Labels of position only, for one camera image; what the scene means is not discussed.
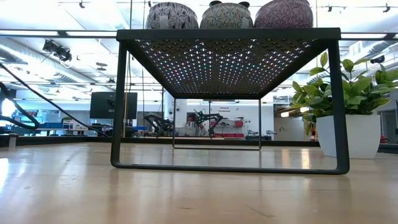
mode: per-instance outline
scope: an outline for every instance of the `potted plant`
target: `potted plant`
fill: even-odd
[[[310,74],[321,72],[329,73],[325,65],[328,54],[321,56],[321,67],[311,69]],[[380,64],[380,70],[372,76],[364,76],[368,71],[361,72],[353,78],[352,73],[356,65],[367,62],[361,59],[357,62],[345,59],[342,61],[344,72],[343,91],[346,113],[349,157],[352,159],[372,159],[379,148],[381,125],[380,116],[373,111],[390,102],[386,97],[391,90],[398,85],[394,80],[398,79],[398,70],[386,71]],[[303,119],[309,122],[307,132],[311,124],[316,123],[318,139],[323,153],[326,156],[336,157],[335,129],[333,122],[333,108],[330,83],[319,78],[315,83],[301,87],[293,82],[295,95],[292,98],[292,108],[309,107]]]

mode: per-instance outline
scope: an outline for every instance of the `purple patterned vase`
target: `purple patterned vase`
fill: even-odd
[[[212,1],[201,17],[200,28],[250,28],[253,20],[248,9],[248,2],[222,3]]]
[[[313,14],[307,0],[273,0],[256,14],[254,27],[313,27]]]
[[[146,29],[199,28],[195,12],[175,2],[161,2],[149,9]]]

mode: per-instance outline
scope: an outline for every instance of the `perforated tabletop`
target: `perforated tabletop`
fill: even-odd
[[[261,99],[341,38],[339,28],[119,30],[175,98]]]

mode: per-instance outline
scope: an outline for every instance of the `decorative vase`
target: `decorative vase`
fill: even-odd
[[[248,2],[222,3],[212,1],[200,22],[200,28],[249,28],[253,27],[253,20],[248,9]]]
[[[195,12],[183,4],[161,2],[149,9],[146,29],[194,29],[198,28]]]
[[[262,6],[257,12],[254,27],[313,27],[310,4],[307,0],[273,0]]]
[[[373,159],[380,144],[380,115],[346,115],[350,159]],[[317,119],[318,138],[325,156],[336,157],[333,116]]]

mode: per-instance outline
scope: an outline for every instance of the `ceiling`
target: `ceiling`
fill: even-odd
[[[184,3],[192,8],[200,22],[201,15],[208,9],[209,1],[175,1]],[[249,8],[252,17],[255,17],[259,8],[267,1],[253,0],[249,1]],[[398,30],[398,0],[390,1],[368,1],[368,0],[310,0],[312,6],[315,24],[317,27],[340,27],[343,32],[396,32]],[[79,5],[77,0],[0,0],[0,29],[52,29],[52,30],[117,30],[117,29],[142,29],[146,16],[149,12],[148,1],[134,0],[91,0],[83,1],[84,8]],[[392,6],[391,10],[383,13],[386,3]],[[17,42],[26,49],[49,57],[46,60],[53,60],[56,64],[53,69],[59,69],[61,66],[53,55],[48,55],[42,50],[44,38],[25,38],[14,37],[12,41]],[[74,80],[74,82],[98,82],[106,83],[110,78],[116,78],[118,61],[118,42],[114,39],[52,39],[58,45],[70,49],[73,60],[65,63],[63,69],[70,73],[82,75],[85,80]],[[349,46],[355,42],[340,42],[341,55],[348,52]],[[106,71],[99,71],[96,63],[105,63]],[[307,66],[303,67],[293,79],[305,80],[308,77],[308,71],[317,65],[313,60]],[[24,78],[33,80],[44,80],[41,64],[35,65],[38,70],[36,76],[24,75]],[[32,70],[31,64],[15,65],[15,67],[24,70]],[[131,61],[131,82],[137,83],[131,87],[132,91],[142,90],[142,85],[138,83],[147,83],[144,85],[145,95],[139,93],[139,99],[145,96],[145,100],[161,100],[161,86],[157,85],[156,80],[141,65]],[[0,80],[9,80],[7,74],[0,72]],[[112,91],[114,86],[94,88],[92,86],[49,86],[52,92],[61,88],[70,91],[69,97],[74,94],[78,98],[90,98],[91,91]]]

